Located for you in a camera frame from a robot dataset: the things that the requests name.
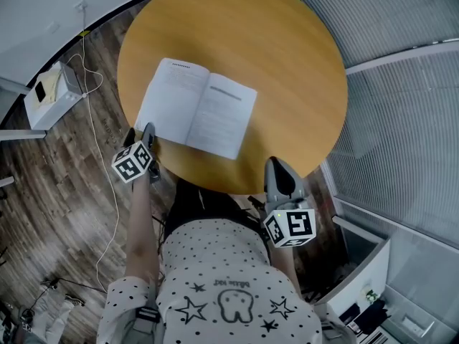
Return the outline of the white booklet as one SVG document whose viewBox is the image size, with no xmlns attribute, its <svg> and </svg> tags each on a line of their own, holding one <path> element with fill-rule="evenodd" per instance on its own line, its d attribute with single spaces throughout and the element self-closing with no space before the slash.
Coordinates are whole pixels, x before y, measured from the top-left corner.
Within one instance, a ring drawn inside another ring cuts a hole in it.
<svg viewBox="0 0 459 344">
<path fill-rule="evenodd" d="M 234 160 L 256 98 L 256 90 L 205 67 L 164 58 L 134 128 L 151 123 L 159 138 Z"/>
</svg>

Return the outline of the person's black trousers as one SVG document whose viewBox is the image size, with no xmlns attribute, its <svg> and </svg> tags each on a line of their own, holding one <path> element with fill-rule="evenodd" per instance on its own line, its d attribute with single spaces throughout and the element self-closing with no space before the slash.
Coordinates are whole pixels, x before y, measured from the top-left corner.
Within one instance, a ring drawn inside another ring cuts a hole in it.
<svg viewBox="0 0 459 344">
<path fill-rule="evenodd" d="M 260 223 L 241 209 L 230 195 L 198 187 L 180 178 L 176 183 L 173 205 L 166 217 L 164 238 L 180 226 L 200 219 L 228 219 L 264 237 Z"/>
</svg>

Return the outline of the person's white star-print shirt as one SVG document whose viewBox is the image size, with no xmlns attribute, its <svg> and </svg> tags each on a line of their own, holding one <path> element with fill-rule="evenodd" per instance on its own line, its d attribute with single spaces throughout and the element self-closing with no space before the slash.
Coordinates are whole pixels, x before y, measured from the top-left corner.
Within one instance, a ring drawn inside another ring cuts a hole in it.
<svg viewBox="0 0 459 344">
<path fill-rule="evenodd" d="M 356 344 L 328 307 L 313 307 L 272 267 L 262 239 L 226 219 L 191 221 L 164 242 L 158 290 L 109 285 L 97 344 Z"/>
</svg>

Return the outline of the cream cloth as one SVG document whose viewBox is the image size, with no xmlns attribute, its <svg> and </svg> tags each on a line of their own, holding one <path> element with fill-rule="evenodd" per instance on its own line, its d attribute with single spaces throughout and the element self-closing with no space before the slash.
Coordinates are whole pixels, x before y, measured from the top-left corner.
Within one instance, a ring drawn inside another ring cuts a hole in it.
<svg viewBox="0 0 459 344">
<path fill-rule="evenodd" d="M 35 84 L 37 84 L 39 81 L 42 81 L 42 84 L 47 93 L 46 98 L 39 103 L 53 103 L 56 101 L 59 81 L 62 74 L 63 69 L 51 69 L 38 75 Z"/>
</svg>

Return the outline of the white low partition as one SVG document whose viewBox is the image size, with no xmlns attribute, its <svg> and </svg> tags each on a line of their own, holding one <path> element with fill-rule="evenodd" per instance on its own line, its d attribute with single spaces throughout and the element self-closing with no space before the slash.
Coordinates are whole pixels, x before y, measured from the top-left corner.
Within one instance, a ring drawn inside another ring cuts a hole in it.
<svg viewBox="0 0 459 344">
<path fill-rule="evenodd" d="M 390 240 L 383 240 L 362 263 L 316 304 L 328 303 L 336 313 L 343 313 L 354 303 L 360 305 L 372 291 L 381 295 L 386 287 Z"/>
</svg>

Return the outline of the white storage box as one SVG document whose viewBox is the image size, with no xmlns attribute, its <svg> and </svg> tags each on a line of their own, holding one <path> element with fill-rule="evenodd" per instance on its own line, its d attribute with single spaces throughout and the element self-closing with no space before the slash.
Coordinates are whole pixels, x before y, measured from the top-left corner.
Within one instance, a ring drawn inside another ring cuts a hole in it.
<svg viewBox="0 0 459 344">
<path fill-rule="evenodd" d="M 82 99 L 82 90 L 73 69 L 61 62 L 56 62 L 49 70 L 51 69 L 63 69 L 56 101 L 53 103 L 38 103 L 34 86 L 24 98 L 24 106 L 32 130 L 49 130 Z"/>
</svg>

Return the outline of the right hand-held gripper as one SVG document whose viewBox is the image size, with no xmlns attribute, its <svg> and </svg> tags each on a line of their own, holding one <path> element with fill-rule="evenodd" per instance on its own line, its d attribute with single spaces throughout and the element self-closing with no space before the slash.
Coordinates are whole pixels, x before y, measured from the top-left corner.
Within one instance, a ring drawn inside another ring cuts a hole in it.
<svg viewBox="0 0 459 344">
<path fill-rule="evenodd" d="M 297 199 L 274 206 L 263 221 L 275 248 L 300 247 L 316 237 L 316 213 L 304 197 L 302 178 L 285 161 L 275 156 L 265 164 L 267 199 L 278 194 Z"/>
</svg>

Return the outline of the person's left forearm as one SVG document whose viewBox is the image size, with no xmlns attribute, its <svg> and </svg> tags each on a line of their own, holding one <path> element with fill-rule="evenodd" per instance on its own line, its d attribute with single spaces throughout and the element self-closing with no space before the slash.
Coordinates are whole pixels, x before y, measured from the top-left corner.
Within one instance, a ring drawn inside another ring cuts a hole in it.
<svg viewBox="0 0 459 344">
<path fill-rule="evenodd" d="M 125 276 L 157 283 L 159 259 L 151 216 L 150 176 L 145 173 L 133 182 L 131 210 L 128 220 Z"/>
</svg>

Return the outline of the person's right forearm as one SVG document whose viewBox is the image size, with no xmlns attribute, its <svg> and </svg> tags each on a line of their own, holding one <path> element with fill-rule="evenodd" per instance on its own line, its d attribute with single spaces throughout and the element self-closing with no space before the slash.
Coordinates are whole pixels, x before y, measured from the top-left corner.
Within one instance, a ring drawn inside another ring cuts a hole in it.
<svg viewBox="0 0 459 344">
<path fill-rule="evenodd" d="M 295 270 L 292 247 L 277 248 L 272 242 L 268 242 L 270 249 L 271 265 L 279 269 L 292 282 L 295 291 L 301 297 L 301 287 L 298 282 L 298 277 Z"/>
</svg>

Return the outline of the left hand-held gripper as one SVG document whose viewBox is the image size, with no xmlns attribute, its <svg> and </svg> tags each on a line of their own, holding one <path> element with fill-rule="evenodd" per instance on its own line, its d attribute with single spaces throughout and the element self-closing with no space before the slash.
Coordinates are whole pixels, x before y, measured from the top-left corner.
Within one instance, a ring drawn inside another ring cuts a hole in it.
<svg viewBox="0 0 459 344">
<path fill-rule="evenodd" d="M 124 149 L 112 159 L 112 169 L 124 183 L 130 183 L 144 174 L 150 176 L 150 183 L 160 180 L 160 170 L 153 153 L 155 127 L 148 123 L 144 128 L 141 141 L 135 143 L 136 131 L 130 128 L 124 141 Z"/>
</svg>

